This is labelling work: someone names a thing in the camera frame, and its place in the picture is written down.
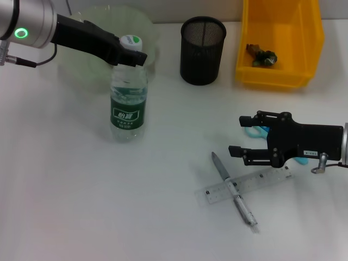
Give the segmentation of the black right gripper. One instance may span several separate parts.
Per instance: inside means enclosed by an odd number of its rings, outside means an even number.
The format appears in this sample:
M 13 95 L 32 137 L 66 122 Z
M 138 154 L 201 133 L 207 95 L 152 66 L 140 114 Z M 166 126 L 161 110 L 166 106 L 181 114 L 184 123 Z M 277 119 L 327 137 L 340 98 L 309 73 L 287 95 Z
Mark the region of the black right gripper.
M 326 153 L 329 160 L 341 160 L 344 127 L 297 123 L 291 113 L 257 111 L 254 117 L 241 116 L 242 127 L 269 127 L 268 149 L 229 146 L 233 158 L 245 166 L 282 167 L 291 158 L 319 159 Z

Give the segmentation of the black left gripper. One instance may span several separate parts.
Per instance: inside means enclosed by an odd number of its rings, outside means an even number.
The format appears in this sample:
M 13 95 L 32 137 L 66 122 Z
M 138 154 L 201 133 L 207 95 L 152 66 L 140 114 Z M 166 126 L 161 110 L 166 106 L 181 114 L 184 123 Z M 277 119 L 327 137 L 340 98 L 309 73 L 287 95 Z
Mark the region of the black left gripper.
M 52 43 L 94 55 L 110 65 L 143 66 L 147 54 L 125 49 L 117 36 L 85 20 L 57 15 Z

